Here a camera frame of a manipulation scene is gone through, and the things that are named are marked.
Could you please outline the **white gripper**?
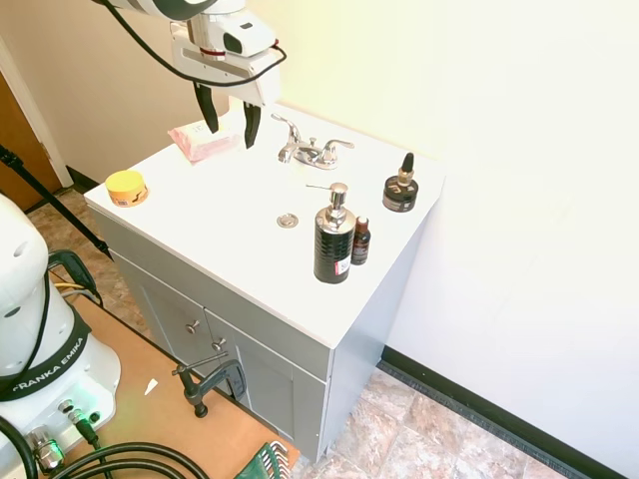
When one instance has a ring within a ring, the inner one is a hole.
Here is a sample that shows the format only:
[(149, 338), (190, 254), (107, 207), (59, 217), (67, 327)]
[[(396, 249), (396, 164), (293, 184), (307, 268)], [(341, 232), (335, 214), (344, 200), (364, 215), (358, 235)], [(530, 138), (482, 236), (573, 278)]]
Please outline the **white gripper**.
[[(172, 22), (173, 65), (183, 74), (191, 77), (229, 84), (244, 82), (243, 85), (230, 87), (230, 96), (244, 101), (246, 120), (244, 139), (250, 149), (257, 138), (261, 122), (262, 108), (274, 103), (281, 93), (280, 69), (273, 67), (259, 78), (253, 80), (267, 67), (274, 64), (281, 56), (269, 49), (252, 57), (242, 57), (234, 53), (226, 53), (224, 57), (205, 53), (189, 39), (185, 23)], [(203, 119), (210, 132), (215, 134), (219, 126), (218, 113), (209, 86), (193, 83), (196, 99)]]

